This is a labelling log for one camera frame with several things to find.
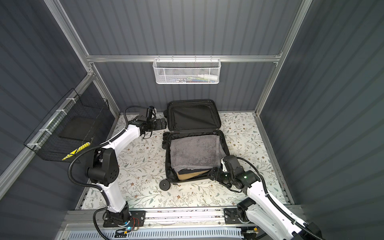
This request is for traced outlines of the grey towel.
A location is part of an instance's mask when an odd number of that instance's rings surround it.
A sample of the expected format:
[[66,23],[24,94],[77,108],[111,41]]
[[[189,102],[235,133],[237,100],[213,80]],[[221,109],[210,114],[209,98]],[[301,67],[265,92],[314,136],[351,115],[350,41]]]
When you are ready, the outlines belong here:
[[218,167],[226,153],[217,135],[185,137],[171,141],[171,166],[181,170],[206,170]]

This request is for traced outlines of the black carry-on suitcase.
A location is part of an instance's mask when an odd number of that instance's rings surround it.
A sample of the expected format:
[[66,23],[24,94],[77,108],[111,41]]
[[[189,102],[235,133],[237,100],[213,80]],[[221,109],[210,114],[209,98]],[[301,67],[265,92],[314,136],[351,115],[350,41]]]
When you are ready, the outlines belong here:
[[163,134],[163,149],[166,150],[166,178],[159,184],[161,190],[168,191],[171,185],[191,182],[191,180],[180,181],[177,172],[171,166],[170,146],[172,140],[193,136],[217,135],[220,137],[226,156],[230,154],[225,135],[220,129],[222,122],[218,109],[213,100],[172,101],[168,103],[164,116],[167,119],[169,131]]

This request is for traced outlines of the tan shorts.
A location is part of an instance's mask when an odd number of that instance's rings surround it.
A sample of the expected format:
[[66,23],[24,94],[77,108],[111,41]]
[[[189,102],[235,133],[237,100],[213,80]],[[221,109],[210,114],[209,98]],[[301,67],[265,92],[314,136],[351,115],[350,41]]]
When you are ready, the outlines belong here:
[[206,179],[210,170],[211,169],[183,169],[177,172],[177,177],[180,181]]

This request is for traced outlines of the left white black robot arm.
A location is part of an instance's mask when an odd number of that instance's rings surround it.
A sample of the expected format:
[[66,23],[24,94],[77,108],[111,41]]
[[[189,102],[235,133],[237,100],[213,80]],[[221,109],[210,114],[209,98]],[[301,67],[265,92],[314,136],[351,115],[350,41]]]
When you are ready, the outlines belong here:
[[[103,211],[107,220],[112,220],[123,229],[128,227],[131,221],[133,221],[134,224],[139,222],[131,216],[129,204],[124,199],[119,188],[117,180],[120,173],[118,155],[129,143],[140,136],[167,128],[166,120],[157,118],[157,110],[155,107],[128,106],[125,110],[130,108],[141,109],[140,114],[132,120],[128,120],[127,114],[124,112],[125,127],[109,140],[98,146],[81,151],[81,153],[73,159],[68,168],[68,178],[73,184],[85,188],[97,189],[102,194],[106,206],[95,210],[93,223],[98,234],[105,240],[107,240],[108,237],[100,230],[96,220],[99,212]],[[76,180],[73,177],[72,171],[75,162],[89,152],[93,153],[93,158],[86,164],[86,177],[91,181],[87,184]]]

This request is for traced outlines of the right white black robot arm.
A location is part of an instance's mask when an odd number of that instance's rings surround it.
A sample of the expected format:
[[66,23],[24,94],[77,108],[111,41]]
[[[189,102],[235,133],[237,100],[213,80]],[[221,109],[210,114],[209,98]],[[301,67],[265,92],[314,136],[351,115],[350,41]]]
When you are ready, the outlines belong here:
[[270,194],[264,177],[248,160],[234,155],[222,159],[220,167],[212,168],[208,177],[228,190],[235,187],[247,198],[237,204],[242,223],[253,223],[273,240],[322,240],[315,223],[299,218],[275,196]]

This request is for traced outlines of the white perforated vent panel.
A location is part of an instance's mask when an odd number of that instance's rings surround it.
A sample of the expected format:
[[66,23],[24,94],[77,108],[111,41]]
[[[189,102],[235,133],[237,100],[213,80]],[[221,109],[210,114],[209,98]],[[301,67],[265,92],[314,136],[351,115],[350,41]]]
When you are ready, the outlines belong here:
[[241,229],[237,228],[177,228],[141,229],[121,236],[114,230],[104,231],[110,240],[178,240],[178,239],[243,239]]

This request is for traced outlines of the yellow black striped item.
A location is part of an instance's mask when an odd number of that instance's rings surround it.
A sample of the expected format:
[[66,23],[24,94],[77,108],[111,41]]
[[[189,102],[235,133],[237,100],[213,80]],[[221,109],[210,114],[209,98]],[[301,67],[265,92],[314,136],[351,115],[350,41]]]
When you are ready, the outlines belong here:
[[75,156],[76,154],[80,153],[82,150],[88,148],[89,146],[91,145],[90,142],[86,142],[85,144],[81,145],[80,147],[76,148],[75,150],[73,150],[72,152],[70,152],[69,154],[67,154],[63,159],[62,161],[65,161],[73,156]]

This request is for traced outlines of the white tube in basket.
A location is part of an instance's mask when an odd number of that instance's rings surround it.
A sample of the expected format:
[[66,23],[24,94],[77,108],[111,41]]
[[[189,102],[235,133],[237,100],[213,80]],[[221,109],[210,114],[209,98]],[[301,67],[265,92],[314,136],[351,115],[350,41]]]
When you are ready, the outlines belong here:
[[210,75],[210,74],[202,74],[202,75],[197,75],[195,79],[199,81],[205,81],[209,83],[216,83],[219,81],[219,76],[217,75]]

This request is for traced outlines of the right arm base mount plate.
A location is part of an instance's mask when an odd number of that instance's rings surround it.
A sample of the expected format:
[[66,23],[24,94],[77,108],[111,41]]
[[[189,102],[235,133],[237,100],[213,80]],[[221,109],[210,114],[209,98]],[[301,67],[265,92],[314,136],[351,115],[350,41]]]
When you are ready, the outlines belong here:
[[238,208],[224,208],[225,223],[230,224],[248,224],[250,221],[244,210]]

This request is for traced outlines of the aluminium front rail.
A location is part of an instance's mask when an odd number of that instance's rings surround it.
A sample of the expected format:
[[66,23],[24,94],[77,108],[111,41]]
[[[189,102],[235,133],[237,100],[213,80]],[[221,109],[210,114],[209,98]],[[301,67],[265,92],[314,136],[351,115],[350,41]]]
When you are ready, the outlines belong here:
[[[139,229],[155,228],[197,228],[197,227],[257,227],[260,224],[244,224],[238,220],[232,220],[225,214],[225,209],[236,212],[235,206],[224,207],[187,207],[187,208],[155,208],[132,209],[131,214],[136,218]],[[94,230],[93,214],[95,210],[68,211],[60,230]]]

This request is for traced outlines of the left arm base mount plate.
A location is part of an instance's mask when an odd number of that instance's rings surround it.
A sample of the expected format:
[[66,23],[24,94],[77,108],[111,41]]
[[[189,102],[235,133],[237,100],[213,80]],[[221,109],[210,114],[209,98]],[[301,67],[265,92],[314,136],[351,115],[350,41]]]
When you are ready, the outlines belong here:
[[145,211],[128,211],[126,213],[112,213],[110,211],[106,211],[103,215],[103,227],[142,227],[145,219]]

